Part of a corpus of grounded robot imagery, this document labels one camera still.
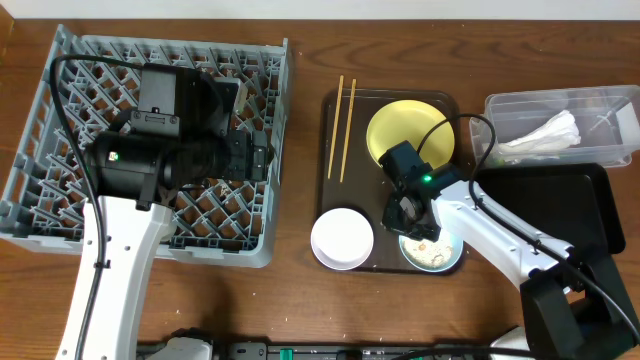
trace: wood grain surface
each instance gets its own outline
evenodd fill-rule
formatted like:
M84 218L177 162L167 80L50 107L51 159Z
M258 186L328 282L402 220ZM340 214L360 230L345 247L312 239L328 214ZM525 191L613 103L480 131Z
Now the wood grain surface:
M522 322L520 299L474 252L449 277L338 273L314 260L309 234L317 215L323 97L341 74L345 81L357 78L361 88L442 90L465 112L483 111L494 93L640 83L635 22L19 20L0 67L3 181L58 23L78 35L272 45L287 37L293 47L273 261L263 269L156 261L141 341L192 326L225 339L276 342L491 341ZM609 176L627 240L615 259L640 308L640 161ZM79 260L0 242L0 359L53 358ZM625 358L640 358L640 351Z

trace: white wall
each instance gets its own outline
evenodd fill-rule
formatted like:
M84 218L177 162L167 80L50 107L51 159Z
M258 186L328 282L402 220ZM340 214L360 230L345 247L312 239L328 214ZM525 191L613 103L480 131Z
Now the white wall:
M0 4L16 19L640 20L640 0L0 0Z

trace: bowl of food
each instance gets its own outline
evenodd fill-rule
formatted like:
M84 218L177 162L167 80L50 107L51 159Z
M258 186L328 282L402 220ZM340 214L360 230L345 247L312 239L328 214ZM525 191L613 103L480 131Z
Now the bowl of food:
M439 273L451 269L460 261L464 241L446 231L440 231L438 241L414 240L400 235L398 245L402 255L416 268Z

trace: clear plastic container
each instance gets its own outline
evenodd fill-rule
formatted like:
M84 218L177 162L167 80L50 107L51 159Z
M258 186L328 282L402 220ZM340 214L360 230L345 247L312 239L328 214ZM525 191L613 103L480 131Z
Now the clear plastic container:
M496 129L497 143L506 143L528 135L563 110L575 117L579 144L563 150L508 154L494 148L486 166L593 162L605 167L626 166L631 163L631 153L640 149L640 87L636 85L491 95L485 117ZM472 120L469 127L478 161L491 133L481 121Z

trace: white cloth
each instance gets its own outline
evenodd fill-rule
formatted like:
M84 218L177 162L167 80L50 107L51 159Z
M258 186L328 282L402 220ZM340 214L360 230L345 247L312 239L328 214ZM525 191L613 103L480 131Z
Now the white cloth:
M530 134L508 143L498 144L497 151L502 155L502 160L519 163L523 159L557 157L558 154L553 151L578 145L580 140L576 118L568 110L563 110ZM538 152L552 153L540 155L536 154Z

